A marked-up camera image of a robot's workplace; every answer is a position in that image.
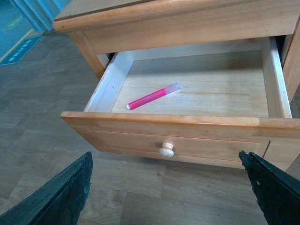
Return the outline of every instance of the gray floor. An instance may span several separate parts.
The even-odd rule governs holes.
[[[94,169],[80,225],[266,224],[244,170],[101,153],[60,119],[98,80],[71,40],[48,34],[0,67],[0,213],[87,151]],[[297,101],[292,108],[297,117]],[[288,172],[300,179],[300,159]]]

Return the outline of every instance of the highlighter cap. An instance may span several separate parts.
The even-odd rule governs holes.
[[[174,91],[176,91],[176,90],[179,90],[179,89],[180,89],[179,84],[178,84],[178,83],[175,83],[175,84],[172,84],[172,85],[169,86],[169,87],[166,87],[166,88],[165,88],[165,93],[166,93],[166,95],[167,95],[167,94],[170,94],[170,93],[172,93],[172,92],[174,92]]]

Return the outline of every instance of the drawer knob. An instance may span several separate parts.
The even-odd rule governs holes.
[[[172,151],[173,145],[170,143],[163,143],[163,147],[159,150],[159,153],[163,157],[172,157],[174,152]]]

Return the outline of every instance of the black object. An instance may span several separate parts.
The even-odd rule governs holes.
[[[90,190],[91,152],[0,216],[1,225],[75,225]]]
[[[300,181],[252,152],[239,157],[268,224],[300,225]]]
[[[282,50],[283,50],[283,46],[285,44],[285,37],[286,37],[286,35],[276,36],[275,37],[275,41],[276,41],[276,45],[277,45],[277,49],[278,49],[278,54],[279,54],[280,62],[282,62]]]

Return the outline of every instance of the laminate floor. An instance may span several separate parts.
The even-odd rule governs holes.
[[[64,34],[0,67],[0,214],[91,151],[79,225],[267,224],[245,170],[98,152],[60,118],[82,111],[98,80]],[[300,90],[291,106],[300,118]],[[287,170],[300,179],[300,157]]]

